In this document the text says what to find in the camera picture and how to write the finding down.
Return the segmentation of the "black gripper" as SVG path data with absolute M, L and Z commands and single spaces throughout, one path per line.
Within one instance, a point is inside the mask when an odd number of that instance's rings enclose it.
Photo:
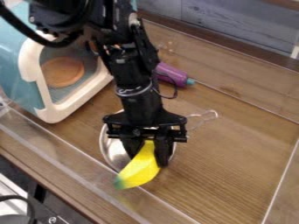
M 173 154 L 173 142 L 187 142 L 187 118 L 164 108 L 159 85 L 148 81 L 144 85 L 116 85 L 116 96 L 123 110 L 105 115 L 107 136 L 117 138 L 129 158 L 153 139 L 153 154 L 160 167 L 168 165 Z

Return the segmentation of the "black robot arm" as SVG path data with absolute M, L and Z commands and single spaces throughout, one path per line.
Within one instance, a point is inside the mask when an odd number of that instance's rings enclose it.
M 173 144 L 187 141 L 187 118 L 164 109 L 155 69 L 157 50 L 131 0 L 24 0 L 29 25 L 0 3 L 0 18 L 31 40 L 51 48 L 69 46 L 92 30 L 87 48 L 100 57 L 116 83 L 123 111 L 105 115 L 107 136 L 135 157 L 153 141 L 159 166 L 168 165 Z

